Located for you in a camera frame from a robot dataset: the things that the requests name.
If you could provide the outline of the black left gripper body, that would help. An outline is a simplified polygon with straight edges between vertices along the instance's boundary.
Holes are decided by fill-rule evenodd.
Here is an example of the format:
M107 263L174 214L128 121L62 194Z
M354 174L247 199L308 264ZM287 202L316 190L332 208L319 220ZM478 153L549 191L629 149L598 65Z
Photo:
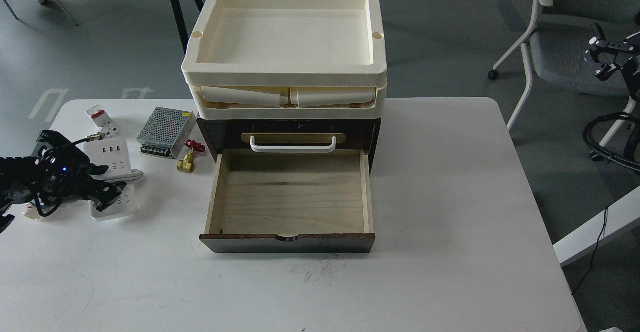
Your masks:
M36 141L38 182L32 205L54 208L59 202L96 199L96 181L89 174L92 165L78 148L90 138L72 142L55 130L42 130Z

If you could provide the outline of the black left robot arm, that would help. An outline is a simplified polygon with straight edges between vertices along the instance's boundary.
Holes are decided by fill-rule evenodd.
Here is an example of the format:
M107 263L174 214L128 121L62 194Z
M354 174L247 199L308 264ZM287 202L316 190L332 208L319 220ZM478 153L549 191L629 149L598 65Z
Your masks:
M33 202L42 217L50 216L66 202L90 200L98 211L107 209L122 194L126 182L94 179L108 170L96 165L78 144L103 139L103 133L75 142L55 130L42 130L32 155L0 160L1 230L14 220L5 214L13 204Z

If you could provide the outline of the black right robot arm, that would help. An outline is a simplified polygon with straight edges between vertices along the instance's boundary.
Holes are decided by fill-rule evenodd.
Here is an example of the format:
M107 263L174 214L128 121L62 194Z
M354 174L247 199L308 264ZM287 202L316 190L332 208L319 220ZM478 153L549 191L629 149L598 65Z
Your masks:
M622 43L608 41L602 28L598 23L592 24L594 37L589 41L589 49L583 53L583 59L589 66L592 74L600 81L606 81L615 72L620 70L626 83L628 94L630 95L630 109L633 109L635 102L639 101L639 33L636 32L626 37ZM605 140L597 143L593 136L593 129L596 125L610 120L618 122L629 121L634 124L633 131L627 139L622 155L605 148ZM639 173L639 163L635 159L635 153L639 145L639 119L629 112L618 112L599 116L588 123L582 133L584 143L592 150L590 156L595 160L605 159L629 170Z

